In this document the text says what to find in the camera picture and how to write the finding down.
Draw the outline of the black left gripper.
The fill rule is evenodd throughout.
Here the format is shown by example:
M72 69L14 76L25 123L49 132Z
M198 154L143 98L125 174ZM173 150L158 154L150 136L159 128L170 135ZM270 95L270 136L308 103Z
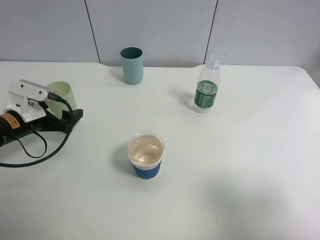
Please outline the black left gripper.
M59 119L50 112L50 109L46 104L41 104L40 106L44 109L46 115L24 124L26 136L34 132L71 133L84 115L82 109L75 109L72 112L63 110L62 118Z

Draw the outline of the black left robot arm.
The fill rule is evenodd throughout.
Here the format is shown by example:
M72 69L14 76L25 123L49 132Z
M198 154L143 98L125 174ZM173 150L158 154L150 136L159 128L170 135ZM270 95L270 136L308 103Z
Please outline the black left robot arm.
M68 130L74 128L83 114L82 109L76 109L73 111L73 117L71 117L69 111L63 110L62 118L59 119L46 110L44 117L24 122L17 112L8 110L0 115L0 145L7 145L33 132L62 132L66 134Z

